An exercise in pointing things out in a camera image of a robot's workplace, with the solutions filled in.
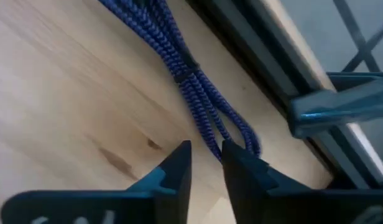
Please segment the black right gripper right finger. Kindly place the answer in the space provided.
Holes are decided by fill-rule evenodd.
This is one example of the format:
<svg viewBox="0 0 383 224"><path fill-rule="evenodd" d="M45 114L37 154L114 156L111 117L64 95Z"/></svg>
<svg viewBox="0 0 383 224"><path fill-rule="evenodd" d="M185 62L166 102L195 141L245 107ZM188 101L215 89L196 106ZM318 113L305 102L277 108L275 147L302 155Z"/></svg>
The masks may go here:
<svg viewBox="0 0 383 224"><path fill-rule="evenodd" d="M311 189L228 140L221 161L237 224L383 224L383 189Z"/></svg>

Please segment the black metal bracket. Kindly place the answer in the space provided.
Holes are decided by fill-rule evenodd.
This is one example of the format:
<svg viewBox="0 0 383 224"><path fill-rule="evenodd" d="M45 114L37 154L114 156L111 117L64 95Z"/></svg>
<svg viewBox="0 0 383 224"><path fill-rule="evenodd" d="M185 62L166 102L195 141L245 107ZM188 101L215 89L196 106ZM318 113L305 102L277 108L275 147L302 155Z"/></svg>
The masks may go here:
<svg viewBox="0 0 383 224"><path fill-rule="evenodd" d="M303 139L356 121L383 117L383 72L328 72L335 90L320 90L291 101L287 122Z"/></svg>

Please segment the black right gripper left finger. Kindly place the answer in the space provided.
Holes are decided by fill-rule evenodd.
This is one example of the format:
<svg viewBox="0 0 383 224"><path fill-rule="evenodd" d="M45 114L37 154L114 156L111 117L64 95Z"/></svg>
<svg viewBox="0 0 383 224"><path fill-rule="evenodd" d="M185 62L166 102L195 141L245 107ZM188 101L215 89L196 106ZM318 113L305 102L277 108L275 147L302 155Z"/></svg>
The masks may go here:
<svg viewBox="0 0 383 224"><path fill-rule="evenodd" d="M187 224L192 144L183 141L125 190L33 190L0 209L2 224Z"/></svg>

